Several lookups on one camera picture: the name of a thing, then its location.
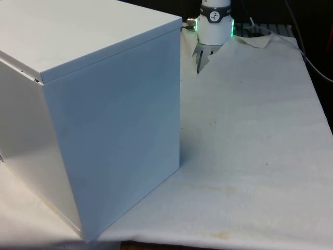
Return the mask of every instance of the white cylinder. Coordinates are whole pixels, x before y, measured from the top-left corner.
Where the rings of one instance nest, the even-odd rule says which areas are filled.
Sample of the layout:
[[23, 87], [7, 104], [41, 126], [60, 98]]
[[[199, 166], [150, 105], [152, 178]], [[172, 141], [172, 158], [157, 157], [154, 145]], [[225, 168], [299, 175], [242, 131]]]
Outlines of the white cylinder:
[[222, 45], [232, 33], [233, 19], [231, 16], [222, 18], [219, 23], [208, 22], [207, 17], [200, 15], [197, 21], [199, 42], [207, 45]]
[[231, 4], [231, 0], [202, 0], [201, 3], [207, 7], [218, 8], [229, 6]]

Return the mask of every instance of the tablecloth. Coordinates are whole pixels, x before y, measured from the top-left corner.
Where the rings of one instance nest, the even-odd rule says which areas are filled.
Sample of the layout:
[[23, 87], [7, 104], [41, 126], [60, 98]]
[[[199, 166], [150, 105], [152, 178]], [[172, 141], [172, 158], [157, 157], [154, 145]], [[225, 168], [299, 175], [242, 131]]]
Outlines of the tablecloth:
[[[299, 51], [231, 38], [197, 75], [195, 44], [183, 31], [181, 167], [97, 242], [333, 248], [333, 136]], [[0, 225], [0, 246], [84, 245], [3, 164]]]

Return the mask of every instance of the white cabinet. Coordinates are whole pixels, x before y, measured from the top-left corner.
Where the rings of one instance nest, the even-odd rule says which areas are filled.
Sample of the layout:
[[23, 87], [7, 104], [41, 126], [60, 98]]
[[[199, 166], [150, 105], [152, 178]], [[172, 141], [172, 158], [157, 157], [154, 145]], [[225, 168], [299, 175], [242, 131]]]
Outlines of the white cabinet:
[[0, 1], [0, 151], [87, 241], [179, 166], [179, 17]]

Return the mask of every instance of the black band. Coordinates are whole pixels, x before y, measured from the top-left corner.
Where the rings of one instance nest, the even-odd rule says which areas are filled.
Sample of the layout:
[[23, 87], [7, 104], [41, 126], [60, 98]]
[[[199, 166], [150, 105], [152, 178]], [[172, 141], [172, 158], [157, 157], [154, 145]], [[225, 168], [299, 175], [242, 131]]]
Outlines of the black band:
[[219, 8], [207, 7], [205, 5], [201, 5], [200, 13], [203, 16], [207, 17], [210, 23], [219, 23], [221, 22], [222, 18], [229, 16], [231, 14], [231, 5]]

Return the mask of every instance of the table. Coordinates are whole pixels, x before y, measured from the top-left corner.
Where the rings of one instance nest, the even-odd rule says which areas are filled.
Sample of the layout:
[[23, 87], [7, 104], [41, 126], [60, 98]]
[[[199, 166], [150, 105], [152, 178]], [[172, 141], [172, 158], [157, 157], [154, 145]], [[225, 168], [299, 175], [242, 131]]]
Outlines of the table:
[[[181, 168], [98, 241], [330, 249], [333, 137], [300, 53], [276, 37], [265, 49], [230, 39], [197, 75], [195, 43], [183, 32]], [[12, 228], [0, 242], [79, 241], [0, 171], [0, 223]]]

